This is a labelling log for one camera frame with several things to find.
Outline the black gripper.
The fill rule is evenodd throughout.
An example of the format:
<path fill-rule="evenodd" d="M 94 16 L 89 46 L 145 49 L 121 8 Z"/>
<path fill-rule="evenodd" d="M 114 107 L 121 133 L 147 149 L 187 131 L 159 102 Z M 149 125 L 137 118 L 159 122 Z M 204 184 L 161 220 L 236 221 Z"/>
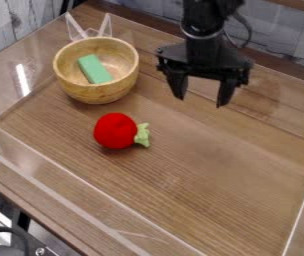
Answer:
<path fill-rule="evenodd" d="M 188 76 L 220 81 L 217 108 L 229 103 L 239 84 L 247 85 L 249 82 L 253 62 L 236 49 L 227 46 L 217 51 L 205 47 L 204 50 L 196 49 L 191 52 L 184 43 L 177 43 L 160 47 L 156 56 L 157 69 L 167 77 L 173 96 L 180 100 L 185 97 Z"/>

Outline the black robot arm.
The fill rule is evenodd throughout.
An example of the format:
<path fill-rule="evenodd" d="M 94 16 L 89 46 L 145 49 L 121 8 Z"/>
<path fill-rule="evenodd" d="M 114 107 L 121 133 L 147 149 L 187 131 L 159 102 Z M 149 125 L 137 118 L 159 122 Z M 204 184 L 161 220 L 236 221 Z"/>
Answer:
<path fill-rule="evenodd" d="M 220 82 L 216 107 L 225 106 L 235 89 L 248 84 L 253 61 L 224 40 L 224 23 L 229 17 L 245 26 L 252 36 L 251 25 L 237 12 L 243 4 L 244 0 L 183 0 L 180 28 L 185 41 L 156 51 L 156 68 L 165 75 L 176 98 L 185 97 L 189 76 Z"/>

